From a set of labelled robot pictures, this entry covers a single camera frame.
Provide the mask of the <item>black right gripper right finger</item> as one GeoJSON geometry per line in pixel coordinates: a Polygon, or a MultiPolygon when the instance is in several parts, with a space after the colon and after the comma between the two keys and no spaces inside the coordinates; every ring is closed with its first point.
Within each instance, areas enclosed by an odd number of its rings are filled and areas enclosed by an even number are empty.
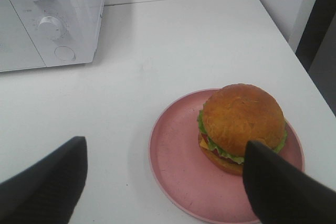
{"type": "Polygon", "coordinates": [[[246,146],[243,184],[262,223],[335,223],[335,191],[260,142],[246,146]]]}

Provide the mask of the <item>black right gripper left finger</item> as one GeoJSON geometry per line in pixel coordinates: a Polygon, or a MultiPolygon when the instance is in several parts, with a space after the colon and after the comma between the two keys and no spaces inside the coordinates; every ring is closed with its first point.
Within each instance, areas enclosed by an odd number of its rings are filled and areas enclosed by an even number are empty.
{"type": "Polygon", "coordinates": [[[87,142],[76,136],[1,183],[1,223],[68,223],[87,178],[87,142]]]}

